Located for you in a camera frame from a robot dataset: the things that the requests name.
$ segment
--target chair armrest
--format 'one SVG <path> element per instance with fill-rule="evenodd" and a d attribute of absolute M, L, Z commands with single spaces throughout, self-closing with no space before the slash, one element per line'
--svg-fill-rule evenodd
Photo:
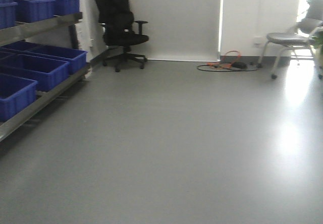
<path fill-rule="evenodd" d="M 315 35 L 315 33 L 323 31 L 323 26 L 315 27 L 314 30 L 311 31 L 311 33 L 308 35 L 308 38 L 311 38 Z"/>
<path fill-rule="evenodd" d="M 142 35 L 142 24 L 148 23 L 148 21 L 135 21 L 138 23 L 138 30 L 139 30 L 139 35 Z"/>

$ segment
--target sunlight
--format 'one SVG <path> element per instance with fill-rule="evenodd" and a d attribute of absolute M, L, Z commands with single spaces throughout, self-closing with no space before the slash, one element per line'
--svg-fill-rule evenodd
<path fill-rule="evenodd" d="M 314 62 L 291 60 L 286 75 L 285 93 L 288 102 L 299 106 L 305 99 L 314 74 Z"/>
<path fill-rule="evenodd" d="M 293 124 L 286 123 L 282 126 L 278 151 L 285 156 L 295 156 L 301 153 L 299 134 L 297 128 Z"/>

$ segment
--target chair leg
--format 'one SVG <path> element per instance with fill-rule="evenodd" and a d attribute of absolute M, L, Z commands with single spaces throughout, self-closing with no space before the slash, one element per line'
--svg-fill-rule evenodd
<path fill-rule="evenodd" d="M 296 54 L 296 50 L 295 50 L 295 49 L 293 50 L 293 53 L 294 53 L 294 56 L 295 56 L 295 58 L 296 58 L 296 60 L 297 60 L 297 62 L 298 62 L 298 65 L 299 65 L 299 59 L 298 59 L 298 56 L 297 56 L 297 54 Z"/>
<path fill-rule="evenodd" d="M 258 68 L 262 68 L 262 59 L 263 59 L 263 56 L 264 54 L 266 53 L 266 50 L 267 50 L 267 46 L 269 44 L 269 41 L 266 42 L 266 44 L 264 45 L 263 47 L 263 50 L 262 50 L 262 53 L 261 53 L 261 56 L 259 57 L 258 59 L 258 63 L 257 63 L 257 67 Z"/>
<path fill-rule="evenodd" d="M 275 63 L 274 63 L 274 65 L 273 65 L 272 71 L 271 71 L 272 79 L 277 78 L 277 75 L 275 74 L 275 72 L 276 72 L 276 69 L 277 69 L 277 66 L 278 66 L 279 60 L 281 59 L 281 56 L 282 56 L 283 52 L 284 52 L 284 51 L 287 51 L 287 50 L 291 50 L 291 49 L 290 49 L 289 47 L 284 47 L 284 48 L 282 48 L 282 49 L 279 51 L 279 53 L 278 53 L 278 55 L 277 55 L 277 57 L 276 57 L 276 59 L 275 59 Z"/>
<path fill-rule="evenodd" d="M 115 64 L 115 71 L 118 73 L 118 72 L 120 72 L 120 65 L 122 64 L 122 63 L 124 63 L 124 62 L 126 62 L 127 61 L 127 56 L 126 56 L 126 54 L 124 53 L 124 54 L 121 54 L 121 55 L 118 55 L 117 56 L 118 57 L 118 62 Z"/>
<path fill-rule="evenodd" d="M 133 53 L 128 53 L 127 55 L 132 56 L 134 58 L 143 58 L 144 62 L 147 62 L 148 59 L 146 58 L 145 55 L 142 54 L 133 54 Z"/>
<path fill-rule="evenodd" d="M 137 54 L 128 54 L 127 55 L 128 59 L 140 63 L 140 69 L 144 69 L 145 68 L 145 56 L 142 55 L 144 57 L 144 60 L 142 60 L 142 59 L 137 59 L 136 58 L 136 57 L 141 57 L 141 55 L 137 55 L 137 56 L 134 56 L 134 55 L 137 55 Z"/>
<path fill-rule="evenodd" d="M 120 55 L 116 55 L 116 56 L 113 56 L 113 57 L 109 57 L 109 58 L 105 58 L 105 59 L 103 59 L 103 61 L 102 61 L 102 65 L 104 66 L 104 67 L 106 67 L 107 66 L 107 61 L 110 61 L 110 60 L 114 60 L 114 59 L 118 59 L 120 57 Z"/>
<path fill-rule="evenodd" d="M 323 72 L 322 71 L 322 66 L 319 64 L 319 62 L 317 61 L 317 57 L 315 56 L 315 53 L 313 52 L 313 49 L 311 46 L 308 47 L 308 49 L 310 50 L 312 57 L 313 57 L 313 61 L 314 61 L 314 65 L 318 71 L 318 78 L 319 79 L 323 79 Z"/>

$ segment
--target chair base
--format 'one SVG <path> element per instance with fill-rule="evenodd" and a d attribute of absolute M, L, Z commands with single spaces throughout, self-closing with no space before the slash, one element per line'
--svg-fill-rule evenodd
<path fill-rule="evenodd" d="M 126 63 L 128 60 L 133 60 L 135 62 L 140 63 L 140 69 L 145 68 L 145 62 L 147 62 L 147 58 L 145 55 L 133 54 L 133 53 L 127 53 L 127 52 L 128 52 L 128 49 L 124 48 L 124 51 L 122 54 L 105 58 L 102 63 L 103 66 L 107 66 L 107 61 L 118 59 L 118 62 L 115 64 L 115 71 L 117 73 L 120 72 L 121 70 L 120 69 L 121 64 Z"/>
<path fill-rule="evenodd" d="M 259 57 L 259 59 L 258 59 L 258 63 L 257 63 L 257 67 L 258 68 L 262 68 L 262 59 L 263 59 L 263 57 L 264 57 L 264 55 L 265 55 L 265 52 L 266 52 L 266 49 L 267 49 L 267 46 L 268 46 L 268 44 L 269 43 L 271 43 L 271 41 L 267 41 L 266 42 L 266 44 L 264 45 L 264 48 L 263 48 L 263 51 L 262 51 L 262 54 L 261 54 L 261 56 Z M 283 52 L 285 52 L 285 51 L 287 51 L 287 50 L 292 50 L 293 52 L 294 52 L 294 55 L 295 55 L 295 57 L 296 57 L 296 59 L 298 60 L 298 57 L 297 57 L 297 54 L 296 54 L 296 51 L 295 50 L 298 50 L 298 49 L 308 49 L 308 50 L 310 50 L 310 52 L 311 52 L 311 57 L 313 58 L 313 61 L 314 61 L 314 64 L 315 64 L 315 67 L 318 69 L 318 72 L 320 72 L 321 71 L 321 67 L 318 65 L 318 62 L 317 62 L 317 60 L 315 59 L 315 55 L 314 55 L 314 52 L 313 52 L 313 50 L 312 50 L 312 47 L 311 47 L 311 45 L 310 44 L 304 44 L 304 45 L 282 45 L 282 46 L 284 46 L 280 51 L 279 51 L 279 53 L 278 53 L 278 55 L 276 56 L 276 59 L 275 59 L 275 63 L 274 63 L 274 65 L 273 65 L 273 68 L 272 68 L 272 70 L 271 70 L 271 78 L 272 79 L 276 79 L 277 78 L 277 75 L 276 75 L 276 69 L 277 69 L 277 66 L 278 66 L 278 63 L 279 63 L 279 61 L 280 61 L 280 58 L 281 58 L 281 56 L 282 56 L 282 54 L 283 54 Z M 323 76 L 322 76 L 322 74 L 318 74 L 318 77 L 320 78 L 320 79 L 322 79 L 323 78 Z"/>

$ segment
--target chair seat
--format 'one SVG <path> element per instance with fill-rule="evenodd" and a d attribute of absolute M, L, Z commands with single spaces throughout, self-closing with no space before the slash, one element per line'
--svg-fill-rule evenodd
<path fill-rule="evenodd" d="M 294 34 L 294 33 L 279 33 L 279 32 L 269 33 L 267 34 L 267 39 L 272 43 L 284 45 L 284 46 L 307 45 L 307 43 L 305 42 L 307 37 Z"/>
<path fill-rule="evenodd" d="M 144 43 L 149 40 L 149 37 L 146 35 L 132 34 L 129 37 L 119 38 L 116 41 L 116 45 L 119 46 L 132 46 Z"/>

